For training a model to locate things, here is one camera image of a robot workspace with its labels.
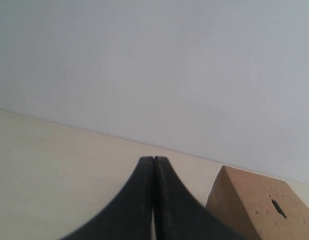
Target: wooden table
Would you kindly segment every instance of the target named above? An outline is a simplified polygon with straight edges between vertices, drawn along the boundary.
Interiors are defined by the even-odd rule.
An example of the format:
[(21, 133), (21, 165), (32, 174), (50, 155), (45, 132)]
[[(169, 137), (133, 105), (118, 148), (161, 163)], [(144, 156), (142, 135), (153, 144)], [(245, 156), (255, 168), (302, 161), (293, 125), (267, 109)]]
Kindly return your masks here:
[[(155, 155), (206, 204), (220, 163), (0, 110), (0, 240), (63, 237), (116, 195), (139, 157)], [(309, 185), (287, 182), (309, 207)]]

